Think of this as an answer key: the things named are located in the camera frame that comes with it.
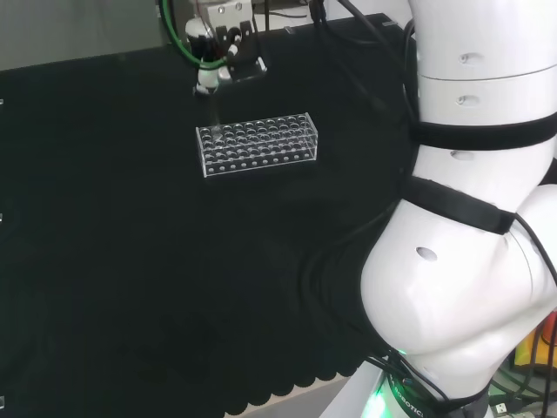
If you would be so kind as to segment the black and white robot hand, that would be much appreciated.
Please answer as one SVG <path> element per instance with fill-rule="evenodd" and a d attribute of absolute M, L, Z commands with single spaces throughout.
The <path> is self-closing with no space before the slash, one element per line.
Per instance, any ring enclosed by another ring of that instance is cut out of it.
<path fill-rule="evenodd" d="M 197 65 L 196 95 L 211 95 L 218 88 L 265 75 L 258 32 L 245 20 L 214 29 L 199 17 L 189 21 L 186 34 Z"/>

